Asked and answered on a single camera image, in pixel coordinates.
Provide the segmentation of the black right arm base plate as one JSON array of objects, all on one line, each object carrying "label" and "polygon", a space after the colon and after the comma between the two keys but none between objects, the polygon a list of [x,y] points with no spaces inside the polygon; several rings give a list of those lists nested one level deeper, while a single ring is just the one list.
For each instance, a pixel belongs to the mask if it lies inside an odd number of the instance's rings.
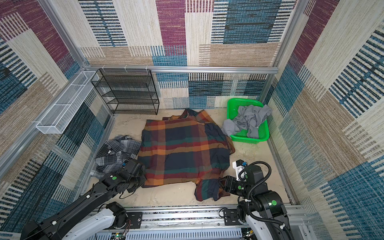
[{"label": "black right arm base plate", "polygon": [[242,210],[224,208],[222,212],[226,226],[247,225],[245,214]]}]

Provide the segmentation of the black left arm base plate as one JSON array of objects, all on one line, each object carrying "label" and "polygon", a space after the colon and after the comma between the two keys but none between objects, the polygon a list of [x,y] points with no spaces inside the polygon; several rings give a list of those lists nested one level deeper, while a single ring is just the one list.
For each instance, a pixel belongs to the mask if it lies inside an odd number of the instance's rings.
[{"label": "black left arm base plate", "polygon": [[139,229],[143,220],[143,212],[128,212],[123,218],[123,230]]}]

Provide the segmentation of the grey plaid long sleeve shirt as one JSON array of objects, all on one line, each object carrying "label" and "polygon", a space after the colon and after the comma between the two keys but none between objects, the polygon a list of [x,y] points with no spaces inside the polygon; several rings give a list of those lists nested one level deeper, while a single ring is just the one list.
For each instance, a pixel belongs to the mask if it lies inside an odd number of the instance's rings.
[{"label": "grey plaid long sleeve shirt", "polygon": [[106,173],[118,170],[126,160],[138,158],[141,142],[128,135],[117,135],[113,139],[104,142],[94,158],[95,166],[91,170],[91,176],[102,178]]}]

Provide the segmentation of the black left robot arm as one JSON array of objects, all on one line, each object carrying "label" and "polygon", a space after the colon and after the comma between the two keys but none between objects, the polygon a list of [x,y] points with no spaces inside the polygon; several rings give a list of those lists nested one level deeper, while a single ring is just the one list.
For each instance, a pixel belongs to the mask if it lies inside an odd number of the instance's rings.
[{"label": "black left robot arm", "polygon": [[[22,240],[85,240],[97,232],[114,227],[128,226],[124,208],[108,203],[117,194],[133,193],[146,181],[145,167],[136,160],[128,160],[115,172],[105,174],[87,193],[58,214],[43,220],[27,223],[21,233]],[[98,206],[106,208],[94,216],[89,214]]]}]

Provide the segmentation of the multicolour plaid long sleeve shirt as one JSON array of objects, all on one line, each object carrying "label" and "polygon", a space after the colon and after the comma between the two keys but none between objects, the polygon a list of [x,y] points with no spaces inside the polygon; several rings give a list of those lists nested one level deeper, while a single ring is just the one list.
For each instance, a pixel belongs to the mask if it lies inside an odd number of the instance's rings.
[{"label": "multicolour plaid long sleeve shirt", "polygon": [[220,179],[235,151],[231,138],[205,110],[147,120],[138,154],[146,168],[143,187],[191,182],[197,201],[217,201],[230,195],[220,187]]}]

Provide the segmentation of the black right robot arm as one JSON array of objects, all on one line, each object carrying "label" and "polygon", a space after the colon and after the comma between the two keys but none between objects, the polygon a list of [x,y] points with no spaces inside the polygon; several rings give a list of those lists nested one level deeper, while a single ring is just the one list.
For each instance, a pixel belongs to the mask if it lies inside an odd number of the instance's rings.
[{"label": "black right robot arm", "polygon": [[221,208],[219,216],[226,226],[247,225],[245,240],[293,240],[294,235],[282,198],[268,189],[271,166],[263,161],[233,163],[236,176],[220,179],[221,190],[238,196],[236,209]]}]

